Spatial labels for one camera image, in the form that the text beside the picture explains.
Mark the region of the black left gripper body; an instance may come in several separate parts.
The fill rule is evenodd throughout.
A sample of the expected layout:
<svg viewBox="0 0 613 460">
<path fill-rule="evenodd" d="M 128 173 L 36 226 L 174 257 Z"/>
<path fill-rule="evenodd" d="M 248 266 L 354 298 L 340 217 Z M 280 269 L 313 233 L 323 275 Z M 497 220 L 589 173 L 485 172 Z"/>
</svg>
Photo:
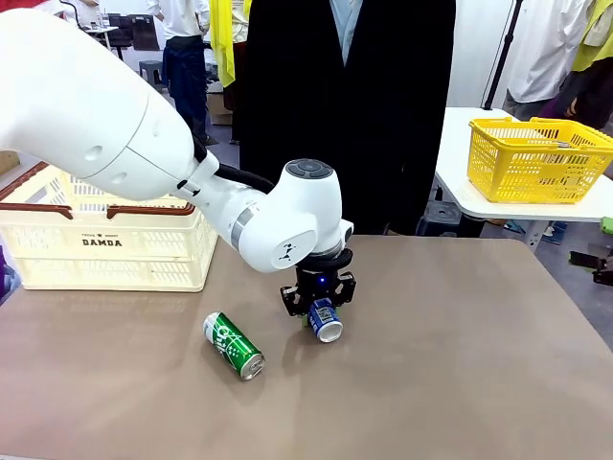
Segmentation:
<svg viewBox="0 0 613 460">
<path fill-rule="evenodd" d="M 296 268 L 296 285 L 299 286 L 301 295 L 307 298 L 309 307 L 315 301 L 322 299 L 329 299 L 333 305 L 333 290 L 338 284 L 338 276 L 342 273 L 338 269 L 313 269 L 299 266 Z"/>
</svg>

